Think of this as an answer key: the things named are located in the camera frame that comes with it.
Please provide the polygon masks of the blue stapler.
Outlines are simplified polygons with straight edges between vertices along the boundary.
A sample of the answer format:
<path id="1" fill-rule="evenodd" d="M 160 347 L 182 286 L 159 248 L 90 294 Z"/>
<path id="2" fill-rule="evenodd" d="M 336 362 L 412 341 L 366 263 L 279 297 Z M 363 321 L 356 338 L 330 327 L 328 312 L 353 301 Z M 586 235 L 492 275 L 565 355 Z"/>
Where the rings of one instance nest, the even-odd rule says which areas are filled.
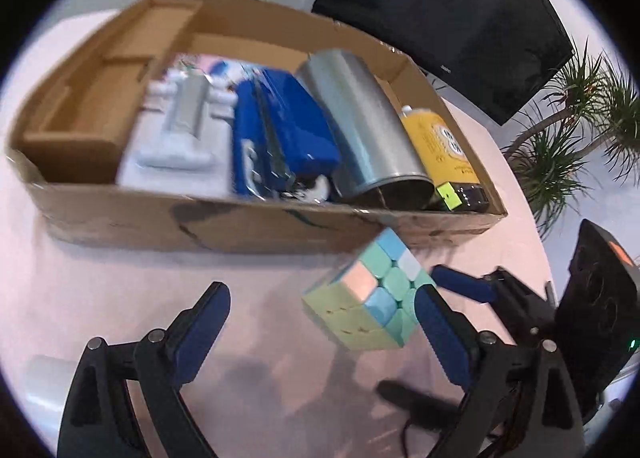
<path id="1" fill-rule="evenodd" d="M 331 194 L 341 153 L 322 107 L 285 70 L 262 67 L 235 87 L 235 193 L 318 205 Z"/>

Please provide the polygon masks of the pastel rubik's cube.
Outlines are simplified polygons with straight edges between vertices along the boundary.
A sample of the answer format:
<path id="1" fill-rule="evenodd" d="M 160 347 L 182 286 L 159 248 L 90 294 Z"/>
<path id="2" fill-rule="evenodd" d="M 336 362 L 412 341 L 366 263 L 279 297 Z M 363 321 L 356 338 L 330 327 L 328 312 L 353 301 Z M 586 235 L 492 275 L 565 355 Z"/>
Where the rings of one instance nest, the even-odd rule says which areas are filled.
<path id="1" fill-rule="evenodd" d="M 304 293 L 308 311 L 350 351 L 402 348 L 418 326 L 414 298 L 434 285 L 395 231 L 386 229 L 355 259 Z"/>

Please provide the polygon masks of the black flat screen monitor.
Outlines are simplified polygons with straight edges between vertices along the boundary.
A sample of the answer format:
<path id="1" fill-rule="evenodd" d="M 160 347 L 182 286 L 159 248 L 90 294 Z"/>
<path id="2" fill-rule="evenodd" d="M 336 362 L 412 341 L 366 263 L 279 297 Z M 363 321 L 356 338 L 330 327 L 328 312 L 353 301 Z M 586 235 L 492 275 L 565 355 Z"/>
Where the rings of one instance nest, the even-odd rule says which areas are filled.
<path id="1" fill-rule="evenodd" d="M 314 0 L 401 50 L 499 125 L 573 55 L 549 0 Z"/>

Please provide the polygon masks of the silver metal can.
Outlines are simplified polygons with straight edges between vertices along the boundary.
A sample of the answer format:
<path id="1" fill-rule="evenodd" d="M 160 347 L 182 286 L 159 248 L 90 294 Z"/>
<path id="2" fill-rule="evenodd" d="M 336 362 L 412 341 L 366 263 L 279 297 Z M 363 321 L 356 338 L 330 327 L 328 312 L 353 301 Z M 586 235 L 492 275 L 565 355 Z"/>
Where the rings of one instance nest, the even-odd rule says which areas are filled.
<path id="1" fill-rule="evenodd" d="M 337 199 L 358 208 L 426 209 L 434 184 L 366 63 L 348 51 L 321 50 L 295 77 L 326 112 L 340 150 L 332 173 Z"/>

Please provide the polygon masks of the brown cardboard box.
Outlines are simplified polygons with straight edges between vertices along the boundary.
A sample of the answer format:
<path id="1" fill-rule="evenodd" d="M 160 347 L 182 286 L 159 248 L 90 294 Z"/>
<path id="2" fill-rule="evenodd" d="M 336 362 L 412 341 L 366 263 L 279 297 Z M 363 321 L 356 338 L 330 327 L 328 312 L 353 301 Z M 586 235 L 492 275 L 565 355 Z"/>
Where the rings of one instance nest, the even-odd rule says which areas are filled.
<path id="1" fill-rule="evenodd" d="M 506 215 L 413 59 L 262 0 L 139 0 L 47 74 L 6 143 L 74 244 L 342 252 L 457 244 Z"/>

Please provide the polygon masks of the yellow bottle white cap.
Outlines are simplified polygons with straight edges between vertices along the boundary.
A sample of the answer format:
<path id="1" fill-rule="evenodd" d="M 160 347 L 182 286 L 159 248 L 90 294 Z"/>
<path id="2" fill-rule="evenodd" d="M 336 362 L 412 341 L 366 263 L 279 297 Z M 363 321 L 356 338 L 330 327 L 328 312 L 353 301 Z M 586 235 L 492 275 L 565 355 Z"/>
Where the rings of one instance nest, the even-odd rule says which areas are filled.
<path id="1" fill-rule="evenodd" d="M 405 105 L 400 120 L 436 187 L 445 183 L 480 183 L 460 143 L 439 114 L 429 108 Z"/>

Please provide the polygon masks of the colourful cartoon picture book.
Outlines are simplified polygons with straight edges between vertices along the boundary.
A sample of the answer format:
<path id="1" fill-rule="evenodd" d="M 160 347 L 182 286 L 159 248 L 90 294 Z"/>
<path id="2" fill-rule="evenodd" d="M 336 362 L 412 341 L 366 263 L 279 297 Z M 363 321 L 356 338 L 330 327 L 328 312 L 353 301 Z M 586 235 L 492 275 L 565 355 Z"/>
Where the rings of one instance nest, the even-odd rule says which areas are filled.
<path id="1" fill-rule="evenodd" d="M 250 79 L 262 65 L 210 54 L 179 53 L 172 61 L 171 68 L 187 72 L 195 70 L 207 76 L 217 88 L 234 89 L 243 80 Z"/>

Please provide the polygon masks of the spiky palm potted plant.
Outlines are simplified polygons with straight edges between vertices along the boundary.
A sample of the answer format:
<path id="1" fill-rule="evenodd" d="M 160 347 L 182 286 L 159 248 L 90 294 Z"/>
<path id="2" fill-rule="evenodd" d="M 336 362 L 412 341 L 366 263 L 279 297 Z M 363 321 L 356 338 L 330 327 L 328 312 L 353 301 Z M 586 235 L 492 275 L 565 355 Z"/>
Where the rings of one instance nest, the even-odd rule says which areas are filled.
<path id="1" fill-rule="evenodd" d="M 588 157 L 600 151 L 615 182 L 639 185 L 639 84 L 608 52 L 572 54 L 523 113 L 528 120 L 502 155 L 545 239 L 578 199 Z"/>

